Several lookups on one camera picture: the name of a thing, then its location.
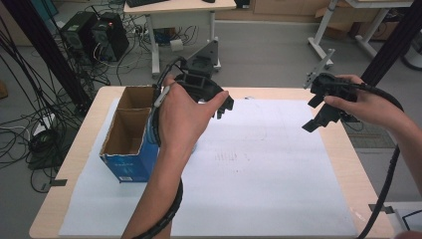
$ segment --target black cable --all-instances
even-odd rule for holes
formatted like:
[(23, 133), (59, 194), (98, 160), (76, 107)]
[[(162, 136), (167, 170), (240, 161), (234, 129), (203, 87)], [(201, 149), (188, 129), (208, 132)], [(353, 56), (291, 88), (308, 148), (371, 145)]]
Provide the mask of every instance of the black cable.
[[(376, 88), (376, 87), (372, 87), (370, 85), (367, 85), (365, 83), (362, 84), (350, 84), (351, 87), (354, 87), (356, 89), (360, 89), (372, 94), (375, 94), (377, 96), (383, 97), (384, 99), (388, 100), (389, 102), (391, 102), (392, 104), (394, 104), (396, 107), (398, 107), (399, 109), (401, 109), (403, 111), (403, 107), (400, 105), (400, 103), (390, 94)], [(373, 224), (376, 221), (376, 218), (379, 215), (379, 212), (381, 211), (383, 204), (385, 202), (385, 199), (387, 197), (389, 188), (391, 186), (391, 182), (393, 180), (393, 176), (394, 176), (394, 171), (395, 171), (395, 167), (397, 165), (397, 161), (398, 161), (398, 156), (400, 155), (400, 148), (398, 145), (395, 146), (394, 148), (394, 152), (393, 155), (391, 157), (390, 160), (390, 164), (388, 167), (388, 171), (387, 171), (387, 175), (384, 181), (384, 184), (382, 186), (381, 192), (378, 195), (378, 199), (376, 201), (376, 204), (374, 206), (374, 208), (372, 209), (372, 213), (366, 223), (365, 228), (363, 228), (362, 232), (359, 234), (359, 236), (357, 237), (357, 239), (363, 239), (367, 236), (367, 234), (369, 233), (369, 231), (371, 230)]]
[(180, 203), (182, 202), (183, 197), (183, 182), (180, 178), (179, 186), (177, 187), (177, 193), (174, 197), (173, 203), (171, 204), (168, 211), (164, 214), (164, 216), (150, 229), (146, 232), (133, 237), (133, 239), (152, 239), (155, 235), (157, 235), (162, 229), (164, 229), (176, 215), (177, 210), (180, 207)]

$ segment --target white table frame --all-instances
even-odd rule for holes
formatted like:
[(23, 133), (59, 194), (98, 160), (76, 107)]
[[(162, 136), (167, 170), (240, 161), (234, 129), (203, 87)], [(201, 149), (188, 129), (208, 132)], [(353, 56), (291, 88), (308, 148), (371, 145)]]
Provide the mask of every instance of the white table frame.
[[(363, 48), (372, 58), (375, 57), (377, 52), (369, 45), (369, 40), (372, 35), (375, 33), (376, 29), (378, 28), (379, 24), (381, 24), (384, 17), (387, 15), (390, 8), (394, 7), (409, 7), (412, 4), (410, 0), (397, 0), (397, 1), (377, 1), (377, 0), (346, 0), (348, 4), (350, 4), (353, 8), (380, 8), (381, 10), (376, 15), (375, 19), (372, 21), (369, 29), (366, 33), (362, 36), (357, 35), (355, 39), (357, 40), (358, 45)], [(322, 20), (319, 24), (319, 28), (316, 31), (316, 35), (314, 37), (309, 37), (308, 41), (310, 42), (311, 46), (313, 46), (314, 50), (323, 59), (326, 56), (326, 52), (322, 49), (319, 45), (320, 40), (322, 39), (322, 35), (325, 32), (325, 29), (329, 23), (329, 20), (334, 13), (336, 4), (338, 0), (331, 0), (329, 3), (325, 14), (322, 17)], [(328, 60), (325, 67), (329, 68), (333, 65), (332, 60)]]

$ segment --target cardboard box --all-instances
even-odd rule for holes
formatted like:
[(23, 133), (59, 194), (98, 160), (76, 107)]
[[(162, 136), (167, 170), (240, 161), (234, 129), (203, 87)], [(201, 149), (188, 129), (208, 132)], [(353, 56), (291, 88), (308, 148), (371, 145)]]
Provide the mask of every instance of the cardboard box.
[[(375, 30), (370, 39), (374, 41), (386, 41), (397, 25), (398, 22), (382, 22), (379, 24), (378, 28)], [(366, 31), (369, 29), (369, 26), (370, 23), (354, 23), (349, 32), (350, 37), (354, 37), (356, 35), (365, 35)]]
[(9, 94), (7, 93), (6, 85), (0, 81), (0, 99), (7, 98)]
[(328, 4), (329, 0), (257, 0), (254, 13), (312, 16)]
[[(316, 18), (322, 17), (327, 7), (316, 11)], [(344, 1), (339, 1), (334, 12), (329, 19), (330, 23), (353, 23), (353, 22), (372, 22), (379, 9), (376, 8), (353, 8)]]
[(126, 87), (112, 118), (100, 157), (119, 182), (148, 181), (158, 145), (145, 138), (152, 87)]
[(348, 36), (353, 23), (330, 23), (326, 26), (323, 34), (333, 39), (345, 39)]

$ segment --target wooden table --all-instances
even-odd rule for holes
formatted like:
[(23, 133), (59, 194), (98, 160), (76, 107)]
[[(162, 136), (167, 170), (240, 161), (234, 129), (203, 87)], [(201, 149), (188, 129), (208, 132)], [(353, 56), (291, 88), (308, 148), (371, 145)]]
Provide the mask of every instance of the wooden table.
[[(50, 189), (30, 229), (33, 238), (59, 238), (59, 231), (67, 213), (72, 193), (81, 174), (97, 134), (106, 118), (113, 99), (119, 98), (124, 87), (103, 87), (99, 90), (78, 135), (59, 171), (57, 180), (67, 179), (66, 186)], [(310, 100), (314, 95), (303, 89), (226, 88), (233, 99), (253, 97), (272, 100)], [(334, 173), (360, 233), (370, 216), (368, 204), (377, 196), (344, 131), (341, 123), (319, 128)], [(367, 238), (391, 238), (394, 230), (384, 213), (380, 213)]]
[(133, 8), (125, 4), (123, 11), (128, 14), (145, 15), (151, 41), (152, 74), (156, 76), (160, 73), (159, 51), (154, 34), (151, 34), (153, 29), (209, 25), (209, 40), (212, 41), (215, 39), (215, 11), (234, 8), (236, 8), (236, 3), (233, 0), (216, 0), (215, 3), (202, 0), (169, 0)]
[[(369, 45), (369, 40), (372, 35), (375, 33), (379, 24), (387, 15), (390, 8), (395, 7), (409, 7), (413, 0), (345, 0), (353, 8), (380, 8), (380, 11), (376, 15), (375, 19), (372, 21), (370, 27), (366, 31), (365, 35), (362, 37), (360, 35), (355, 36), (357, 43), (362, 47), (372, 58), (375, 57), (376, 51)], [(326, 26), (329, 23), (329, 20), (332, 14), (335, 11), (336, 4), (338, 0), (330, 1), (328, 8), (325, 11), (325, 14), (322, 17), (322, 20), (317, 29), (316, 35), (314, 37), (309, 37), (308, 41), (314, 50), (319, 54), (320, 58), (323, 59), (326, 56), (325, 51), (320, 47), (319, 43), (322, 39), (323, 32), (325, 32)], [(329, 60), (326, 63), (326, 67), (329, 68), (333, 65), (332, 60)]]

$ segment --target gray floor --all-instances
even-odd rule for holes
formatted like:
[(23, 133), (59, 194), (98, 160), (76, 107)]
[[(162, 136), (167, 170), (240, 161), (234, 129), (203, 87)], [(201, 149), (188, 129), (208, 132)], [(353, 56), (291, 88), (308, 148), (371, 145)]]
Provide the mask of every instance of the gray floor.
[[(58, 21), (66, 22), (77, 10), (84, 8), (85, 5), (66, 3), (59, 8)], [(220, 40), (219, 57), (222, 69), (214, 75), (213, 80), (222, 87), (300, 88), (306, 79), (306, 73), (319, 61), (307, 42), (307, 38), (317, 31), (315, 24), (218, 21), (215, 31)], [(205, 43), (207, 34), (208, 29), (201, 28), (197, 44), (176, 54), (189, 56)], [(361, 75), (371, 61), (351, 39), (323, 38), (321, 45), (324, 49), (336, 49), (332, 57), (334, 66), (328, 70), (332, 74)], [(378, 49), (382, 43), (373, 43), (373, 46)], [(48, 78), (46, 68), (33, 48), (21, 47), (19, 51), (43, 77)], [(162, 67), (176, 54), (168, 48), (161, 49)], [(136, 61), (136, 64), (121, 68), (122, 84), (129, 86), (154, 83), (149, 58), (146, 53), (140, 55), (140, 49), (136, 47), (122, 63), (124, 65)], [(25, 82), (16, 66), (12, 67), (18, 78)], [(0, 72), (1, 80), (6, 83), (9, 91), (9, 97), (0, 100), (0, 122), (31, 113), (28, 101), (3, 64), (0, 64)], [(410, 70), (397, 61), (378, 85), (395, 96), (420, 125), (421, 76), (422, 72)], [(112, 85), (118, 84), (115, 70), (110, 70), (108, 77)], [(9, 138), (0, 134), (1, 145), (8, 140)], [(22, 148), (13, 150), (19, 153)], [(375, 191), (379, 192), (392, 149), (357, 148), (356, 152)], [(0, 238), (29, 238), (29, 228), (45, 198), (45, 194), (32, 190), (30, 175), (31, 170), (24, 161), (0, 171)], [(387, 201), (415, 200), (422, 199), (406, 166), (400, 160)]]

